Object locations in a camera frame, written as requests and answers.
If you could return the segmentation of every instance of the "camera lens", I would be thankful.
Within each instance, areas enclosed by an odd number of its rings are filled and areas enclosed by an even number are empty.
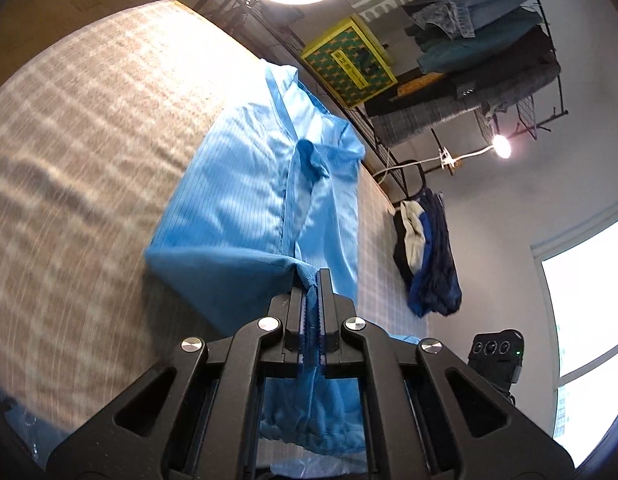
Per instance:
[[[484,353],[486,355],[495,354],[497,348],[498,348],[498,343],[496,343],[495,341],[489,341],[484,347]]]

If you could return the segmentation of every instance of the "silver screw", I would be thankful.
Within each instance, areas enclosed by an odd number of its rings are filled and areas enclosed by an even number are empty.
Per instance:
[[[258,326],[265,332],[271,332],[280,326],[280,322],[275,317],[266,316],[258,322]]]
[[[442,349],[442,343],[432,337],[420,341],[420,346],[428,354],[437,354]]]
[[[202,348],[202,340],[197,337],[187,337],[181,346],[185,352],[197,352]]]
[[[358,332],[362,330],[366,326],[366,321],[361,317],[350,317],[345,321],[345,326],[349,330],[353,330],[354,332]]]

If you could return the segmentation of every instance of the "gray plaid garment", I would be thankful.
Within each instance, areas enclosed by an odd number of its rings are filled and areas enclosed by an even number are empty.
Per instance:
[[[375,135],[387,148],[392,148],[409,137],[415,137],[471,110],[483,108],[487,115],[503,112],[557,78],[561,69],[555,56],[547,54],[544,59],[546,63],[522,70],[516,76],[490,88],[468,92],[462,98],[443,97],[373,117],[371,122]]]

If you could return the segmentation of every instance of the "teal garment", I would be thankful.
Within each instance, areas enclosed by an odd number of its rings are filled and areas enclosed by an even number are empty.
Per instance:
[[[317,269],[356,300],[358,171],[364,147],[297,69],[262,62],[249,101],[222,112],[178,185],[146,250],[150,269],[232,335],[288,292],[307,288],[308,337],[298,380],[267,380],[261,434],[321,454],[364,449],[355,380],[317,363]]]
[[[542,22],[537,12],[521,7],[475,31],[475,38],[451,40],[440,28],[425,30],[413,25],[406,33],[413,36],[424,54],[418,58],[423,73],[451,73],[467,70],[503,52]]]

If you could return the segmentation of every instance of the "white wall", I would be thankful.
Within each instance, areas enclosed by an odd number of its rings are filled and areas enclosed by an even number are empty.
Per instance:
[[[429,181],[444,192],[464,293],[458,314],[433,315],[430,326],[461,357],[476,333],[522,331],[524,367],[513,391],[518,406],[552,433],[554,359],[530,247],[618,201],[618,15],[608,0],[542,1],[570,115],[537,142],[516,139],[510,160],[474,158],[455,177],[438,173]],[[541,92],[538,114],[550,113],[556,99],[555,89]],[[472,121],[440,128],[452,152],[484,145]],[[419,142],[417,151],[430,153],[422,146],[429,141]]]

